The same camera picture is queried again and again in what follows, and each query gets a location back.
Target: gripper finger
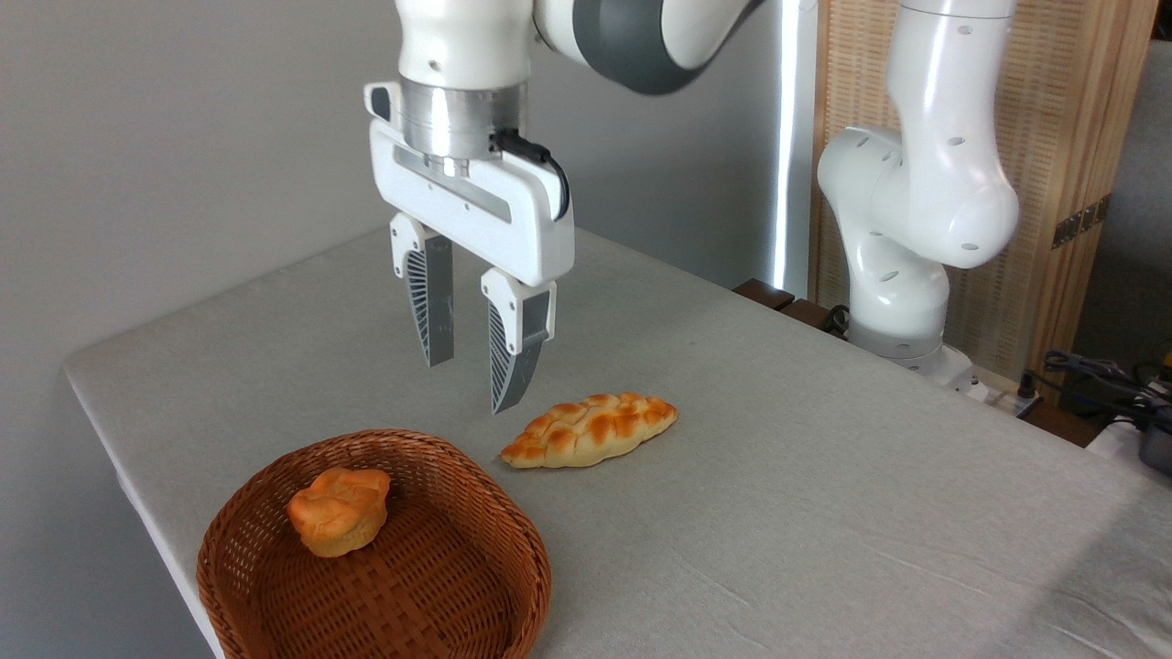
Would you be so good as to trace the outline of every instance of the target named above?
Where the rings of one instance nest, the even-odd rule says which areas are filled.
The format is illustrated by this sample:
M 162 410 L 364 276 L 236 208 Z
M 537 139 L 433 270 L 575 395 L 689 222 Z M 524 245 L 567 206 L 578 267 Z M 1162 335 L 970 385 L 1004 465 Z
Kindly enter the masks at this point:
M 553 338 L 557 285 L 525 286 L 498 269 L 481 278 L 489 299 L 492 413 L 517 405 L 537 371 L 541 345 Z
M 398 213 L 390 222 L 395 276 L 407 280 L 415 328 L 428 366 L 456 354 L 451 240 Z

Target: braided bread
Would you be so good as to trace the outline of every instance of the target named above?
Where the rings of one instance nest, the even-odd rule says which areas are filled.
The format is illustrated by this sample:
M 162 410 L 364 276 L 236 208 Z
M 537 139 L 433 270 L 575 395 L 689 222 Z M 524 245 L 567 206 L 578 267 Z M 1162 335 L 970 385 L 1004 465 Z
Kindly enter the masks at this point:
M 675 423 L 674 407 L 652 396 L 593 395 L 534 419 L 498 456 L 517 468 L 591 467 L 631 453 Z

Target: woven basket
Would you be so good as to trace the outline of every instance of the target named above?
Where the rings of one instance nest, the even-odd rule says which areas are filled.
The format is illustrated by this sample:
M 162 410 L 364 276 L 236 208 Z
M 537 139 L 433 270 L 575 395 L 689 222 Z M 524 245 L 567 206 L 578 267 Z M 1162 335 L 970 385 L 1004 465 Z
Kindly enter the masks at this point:
M 285 505 L 331 467 L 390 474 L 387 523 L 318 558 Z M 455 447 L 408 430 L 334 437 L 263 469 L 212 521 L 196 578 L 229 658 L 520 658 L 550 604 L 529 518 Z

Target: light strip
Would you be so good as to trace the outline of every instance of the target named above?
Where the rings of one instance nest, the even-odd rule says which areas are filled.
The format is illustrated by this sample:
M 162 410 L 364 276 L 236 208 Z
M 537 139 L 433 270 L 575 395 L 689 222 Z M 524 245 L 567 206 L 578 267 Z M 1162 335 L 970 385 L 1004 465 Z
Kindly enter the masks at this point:
M 797 101 L 799 5 L 797 0 L 783 1 L 778 12 L 781 20 L 777 30 L 781 40 L 778 48 L 781 102 L 777 124 L 777 211 L 774 225 L 774 272 L 771 276 L 771 284 L 776 288 L 785 288 L 785 261 L 789 249 L 790 168 L 793 159 L 793 123 Z

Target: wooden panel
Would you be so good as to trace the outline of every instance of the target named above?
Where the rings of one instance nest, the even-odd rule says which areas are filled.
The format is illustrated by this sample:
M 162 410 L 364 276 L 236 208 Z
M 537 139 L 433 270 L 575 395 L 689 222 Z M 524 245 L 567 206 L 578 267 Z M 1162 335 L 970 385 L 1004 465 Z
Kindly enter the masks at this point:
M 1051 249 L 1055 226 L 1110 191 L 1157 0 L 1020 0 L 996 95 L 997 144 L 1021 217 L 1009 246 L 949 270 L 945 340 L 1016 380 L 1050 347 L 1069 349 L 1099 227 Z M 816 148 L 847 125 L 898 127 L 884 87 L 895 0 L 820 4 Z M 849 276 L 830 205 L 811 227 L 813 299 L 843 304 Z

